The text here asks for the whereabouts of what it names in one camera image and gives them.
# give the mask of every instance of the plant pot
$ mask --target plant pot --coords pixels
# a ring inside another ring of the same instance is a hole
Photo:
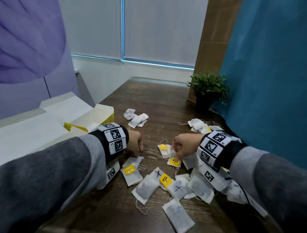
[[[213,100],[209,100],[205,96],[197,96],[196,97],[196,106],[195,111],[197,113],[205,113],[208,111],[210,105],[212,104]]]

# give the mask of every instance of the gray sleeve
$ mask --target gray sleeve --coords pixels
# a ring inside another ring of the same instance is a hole
[[[276,155],[245,147],[233,159],[230,174],[284,232],[292,232],[307,220],[306,170]]]
[[[93,135],[70,138],[1,165],[1,232],[35,232],[105,176],[104,150]]]

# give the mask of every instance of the green plant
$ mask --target green plant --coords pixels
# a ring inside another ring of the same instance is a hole
[[[191,78],[192,82],[188,82],[187,86],[194,90],[196,97],[205,96],[208,100],[226,103],[228,93],[225,75],[220,76],[210,72],[204,75],[194,73]]]

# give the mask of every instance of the gray roller blind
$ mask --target gray roller blind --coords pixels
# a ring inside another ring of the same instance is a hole
[[[121,58],[120,0],[59,0],[72,54]]]
[[[194,66],[208,0],[125,0],[125,58]]]

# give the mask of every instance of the potted plant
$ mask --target potted plant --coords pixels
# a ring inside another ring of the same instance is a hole
[[[192,82],[187,86],[191,87],[196,95],[195,110],[198,113],[206,112],[213,101],[226,103],[228,97],[227,87],[225,85],[225,75],[216,75],[214,73],[193,74]]]

